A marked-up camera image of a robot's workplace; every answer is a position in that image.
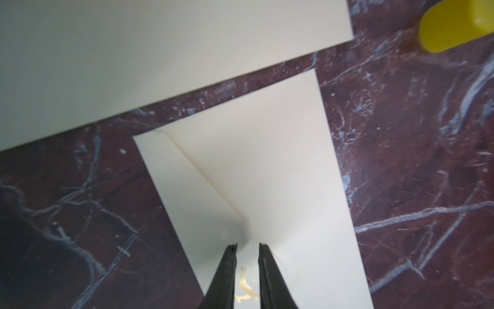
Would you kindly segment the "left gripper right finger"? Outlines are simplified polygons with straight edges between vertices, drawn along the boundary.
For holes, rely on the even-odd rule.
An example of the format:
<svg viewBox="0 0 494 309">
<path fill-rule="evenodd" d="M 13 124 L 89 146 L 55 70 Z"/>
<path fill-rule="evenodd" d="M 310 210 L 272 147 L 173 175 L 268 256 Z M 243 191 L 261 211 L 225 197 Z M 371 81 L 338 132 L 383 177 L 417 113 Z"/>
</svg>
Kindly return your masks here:
<svg viewBox="0 0 494 309">
<path fill-rule="evenodd" d="M 270 247 L 259 244 L 259 285 L 262 309 L 298 309 Z"/>
</svg>

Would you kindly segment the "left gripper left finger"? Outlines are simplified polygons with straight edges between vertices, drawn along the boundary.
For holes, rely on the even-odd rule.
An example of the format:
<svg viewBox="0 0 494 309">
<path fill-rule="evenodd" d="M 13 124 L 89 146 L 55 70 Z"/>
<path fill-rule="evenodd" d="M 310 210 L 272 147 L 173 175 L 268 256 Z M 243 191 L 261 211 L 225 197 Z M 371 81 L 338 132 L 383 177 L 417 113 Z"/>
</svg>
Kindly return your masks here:
<svg viewBox="0 0 494 309">
<path fill-rule="evenodd" d="M 233 309 L 237 266 L 236 252 L 237 244 L 226 247 L 207 293 L 199 305 L 200 309 Z"/>
</svg>

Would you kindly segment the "manila envelope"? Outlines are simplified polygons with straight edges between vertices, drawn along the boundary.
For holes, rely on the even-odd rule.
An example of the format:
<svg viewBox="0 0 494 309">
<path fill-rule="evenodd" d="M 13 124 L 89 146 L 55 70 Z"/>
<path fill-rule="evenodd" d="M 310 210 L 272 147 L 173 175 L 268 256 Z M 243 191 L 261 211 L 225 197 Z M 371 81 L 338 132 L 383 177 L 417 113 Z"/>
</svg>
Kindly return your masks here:
<svg viewBox="0 0 494 309">
<path fill-rule="evenodd" d="M 1 149 L 352 37 L 346 1 L 2 1 Z"/>
<path fill-rule="evenodd" d="M 266 244 L 299 308 L 373 306 L 314 70 L 134 140 L 202 291 L 235 244 L 258 308 Z"/>
</svg>

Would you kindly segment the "yellow glue stick cap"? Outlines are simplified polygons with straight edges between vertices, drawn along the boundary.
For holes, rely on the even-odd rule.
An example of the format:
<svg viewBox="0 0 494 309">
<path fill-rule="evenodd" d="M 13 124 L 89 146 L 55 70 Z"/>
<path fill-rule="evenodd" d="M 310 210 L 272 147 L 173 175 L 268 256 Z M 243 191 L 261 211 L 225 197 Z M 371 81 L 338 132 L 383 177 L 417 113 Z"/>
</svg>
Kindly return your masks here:
<svg viewBox="0 0 494 309">
<path fill-rule="evenodd" d="M 428 9 L 419 23 L 421 47 L 433 54 L 493 33 L 493 0 L 446 0 Z"/>
</svg>

